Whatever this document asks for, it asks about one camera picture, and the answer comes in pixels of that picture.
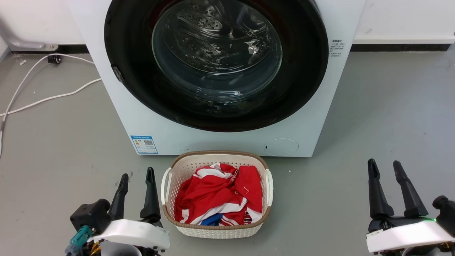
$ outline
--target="white stripe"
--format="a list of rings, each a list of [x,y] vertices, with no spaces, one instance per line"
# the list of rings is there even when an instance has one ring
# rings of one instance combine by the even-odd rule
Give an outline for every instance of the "white stripe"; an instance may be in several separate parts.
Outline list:
[[[247,201],[248,200],[246,198],[243,198],[242,199],[242,203],[239,204],[239,205],[238,204],[232,204],[232,203],[225,203],[225,204],[220,205],[218,207],[211,208],[205,214],[203,214],[201,216],[198,216],[193,221],[191,221],[190,224],[200,225],[203,220],[205,220],[206,218],[208,218],[208,217],[210,217],[210,216],[212,216],[214,214],[217,214],[217,213],[238,212],[238,211],[242,210],[245,207],[245,205],[247,204]]]
[[[247,207],[247,212],[248,212],[248,214],[250,214],[250,217],[252,219],[251,223],[258,222],[262,218],[262,213],[256,212],[248,207]]]
[[[225,173],[221,170],[221,165],[219,163],[212,164],[210,167],[214,169],[202,168],[197,170],[196,175],[198,176],[198,178],[202,179],[207,175],[214,175],[224,179],[229,179],[232,177],[232,174]]]
[[[180,221],[180,223],[185,223],[185,221],[188,220],[188,217],[190,216],[190,211],[188,209],[183,209],[182,210],[182,217],[183,220]]]
[[[224,226],[234,226],[234,224],[232,224],[231,222],[227,222],[227,221],[225,221],[225,220],[223,220],[223,219],[221,219],[221,222],[226,223],[226,225],[224,225]]]
[[[234,226],[234,225],[235,225],[235,226],[238,226],[238,225],[239,225],[235,220],[228,219],[228,218],[226,218],[224,215],[223,215],[223,217],[221,217],[221,219],[224,220],[224,221],[227,222],[227,223],[232,223],[233,226]]]

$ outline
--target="blue label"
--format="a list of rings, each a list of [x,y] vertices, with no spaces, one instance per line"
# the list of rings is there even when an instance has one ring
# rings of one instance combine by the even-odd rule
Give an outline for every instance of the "blue label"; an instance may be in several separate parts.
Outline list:
[[[158,154],[151,136],[131,136],[131,140],[138,154]]]

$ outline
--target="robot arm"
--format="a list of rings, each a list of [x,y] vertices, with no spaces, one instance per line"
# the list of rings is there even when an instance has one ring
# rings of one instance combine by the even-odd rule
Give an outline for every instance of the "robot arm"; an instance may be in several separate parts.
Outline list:
[[[70,220],[77,234],[65,250],[67,256],[152,256],[169,249],[168,231],[160,218],[155,174],[151,167],[146,176],[146,198],[142,220],[123,218],[128,175],[123,174],[112,204],[100,199],[81,205]]]
[[[368,161],[370,216],[366,235],[368,250],[374,254],[424,255],[434,248],[452,251],[455,242],[455,202],[445,196],[436,198],[433,206],[440,210],[436,219],[426,217],[428,211],[399,161],[394,161],[397,182],[401,186],[406,210],[394,216],[380,184],[374,159]]]

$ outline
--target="clothes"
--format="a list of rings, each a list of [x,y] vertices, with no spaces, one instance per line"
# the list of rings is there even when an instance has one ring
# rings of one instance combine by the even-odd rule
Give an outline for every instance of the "clothes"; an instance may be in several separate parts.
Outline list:
[[[219,226],[221,218],[223,217],[222,213],[217,213],[212,215],[201,222],[202,226]]]
[[[254,223],[262,218],[262,187],[254,166],[227,164],[198,168],[182,183],[175,199],[175,220],[202,225],[223,214],[220,225]]]
[[[240,166],[235,186],[237,193],[247,198],[248,201],[242,210],[223,214],[220,225],[244,225],[260,220],[262,218],[263,194],[261,177],[256,167]]]

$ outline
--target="washing machine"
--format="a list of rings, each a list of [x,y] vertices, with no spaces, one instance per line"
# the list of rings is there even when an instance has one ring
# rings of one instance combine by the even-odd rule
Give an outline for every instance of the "washing machine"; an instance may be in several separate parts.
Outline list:
[[[289,157],[312,156],[365,5],[67,2],[137,154]]]

